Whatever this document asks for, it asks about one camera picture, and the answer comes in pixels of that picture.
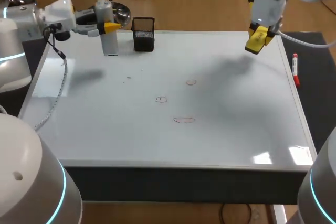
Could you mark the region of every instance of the white table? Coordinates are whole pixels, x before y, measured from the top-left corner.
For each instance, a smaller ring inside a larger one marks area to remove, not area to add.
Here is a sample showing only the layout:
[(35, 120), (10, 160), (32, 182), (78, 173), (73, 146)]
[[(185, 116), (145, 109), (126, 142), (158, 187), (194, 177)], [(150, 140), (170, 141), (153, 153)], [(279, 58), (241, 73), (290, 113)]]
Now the white table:
[[(72, 34), (56, 44), (69, 75), (40, 135), (67, 167), (304, 174), (316, 152), (281, 38), (259, 55), (247, 39), (156, 31), (154, 52), (138, 53), (119, 31), (119, 56), (104, 57), (99, 38)], [(52, 50), (41, 61), (20, 113), (32, 126), (58, 93), (61, 63)]]

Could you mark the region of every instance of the wooden floor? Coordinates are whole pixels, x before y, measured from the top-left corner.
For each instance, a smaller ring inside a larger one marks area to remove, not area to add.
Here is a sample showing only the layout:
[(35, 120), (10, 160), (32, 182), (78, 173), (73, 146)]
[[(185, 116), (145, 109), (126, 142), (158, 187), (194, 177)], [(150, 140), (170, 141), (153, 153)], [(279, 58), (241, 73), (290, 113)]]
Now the wooden floor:
[[(55, 0), (37, 0), (45, 6)], [(73, 0), (77, 10), (88, 8), (96, 0)], [(161, 30), (247, 31), (249, 7), (246, 0), (115, 0), (130, 8), (132, 16), (155, 17), (155, 28)], [(336, 1), (326, 4), (336, 11)], [(322, 3), (289, 0), (283, 31), (321, 31), (327, 42), (336, 39), (336, 15)], [(331, 49), (336, 59), (336, 49)], [(251, 224), (271, 223), (266, 207), (252, 205)], [(219, 223), (219, 204), (85, 204), (83, 223)], [(291, 216), (296, 207), (286, 207)], [(245, 224), (245, 205), (227, 205), (223, 212), (226, 224)]]

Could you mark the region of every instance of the black pen holder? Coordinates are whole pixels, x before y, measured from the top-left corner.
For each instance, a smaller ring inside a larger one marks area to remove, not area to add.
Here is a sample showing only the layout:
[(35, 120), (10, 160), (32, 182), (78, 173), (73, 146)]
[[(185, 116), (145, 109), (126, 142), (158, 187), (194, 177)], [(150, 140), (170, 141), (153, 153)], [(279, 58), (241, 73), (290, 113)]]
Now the black pen holder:
[(152, 52), (154, 50), (155, 18), (134, 17), (132, 22), (134, 50)]

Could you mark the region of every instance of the white cable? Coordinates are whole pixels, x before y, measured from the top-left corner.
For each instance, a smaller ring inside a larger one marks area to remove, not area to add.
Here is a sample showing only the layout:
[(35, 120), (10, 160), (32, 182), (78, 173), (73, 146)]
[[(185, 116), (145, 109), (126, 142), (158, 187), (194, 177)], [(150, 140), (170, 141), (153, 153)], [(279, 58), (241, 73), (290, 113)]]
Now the white cable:
[(62, 84), (61, 84), (61, 87), (59, 89), (59, 92), (58, 92), (58, 95), (56, 97), (56, 100), (54, 101), (54, 104), (52, 105), (52, 107), (49, 110), (49, 112), (46, 115), (46, 117), (43, 118), (43, 120), (40, 123), (38, 123), (38, 124), (35, 125), (35, 131), (38, 131), (49, 120), (49, 118), (51, 117), (52, 113), (54, 112), (54, 110), (56, 108), (56, 105), (58, 103), (59, 98), (62, 96), (63, 88), (64, 88), (65, 82), (67, 80), (67, 75), (68, 75), (68, 62), (67, 62), (67, 59), (63, 59), (63, 62), (64, 62), (64, 75), (63, 75)]
[(2, 114), (6, 114), (6, 115), (7, 115), (7, 111), (6, 111), (5, 108), (2, 107), (1, 105), (0, 105), (0, 113), (2, 113)]
[(280, 31), (278, 31), (278, 34), (282, 37), (282, 38), (285, 38), (287, 40), (290, 40), (290, 41), (293, 41), (295, 43), (298, 43), (298, 44), (301, 44), (301, 45), (304, 45), (304, 46), (307, 46), (307, 47), (313, 47), (313, 48), (329, 48), (329, 47), (333, 47), (336, 45), (336, 40), (332, 43), (329, 43), (329, 44), (325, 44), (325, 45), (316, 45), (316, 44), (311, 44), (311, 43), (307, 43), (307, 42), (304, 42), (304, 41), (301, 41), (301, 40), (298, 40), (298, 39), (294, 39)]

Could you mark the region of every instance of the marker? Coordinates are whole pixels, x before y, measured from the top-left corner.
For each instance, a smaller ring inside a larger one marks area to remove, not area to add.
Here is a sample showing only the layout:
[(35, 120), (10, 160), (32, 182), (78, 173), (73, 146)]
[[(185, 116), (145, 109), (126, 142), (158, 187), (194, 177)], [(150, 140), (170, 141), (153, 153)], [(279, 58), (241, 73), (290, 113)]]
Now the marker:
[(298, 76), (298, 54), (293, 54), (293, 62), (292, 62), (292, 74), (295, 86), (297, 88), (300, 87), (300, 80)]

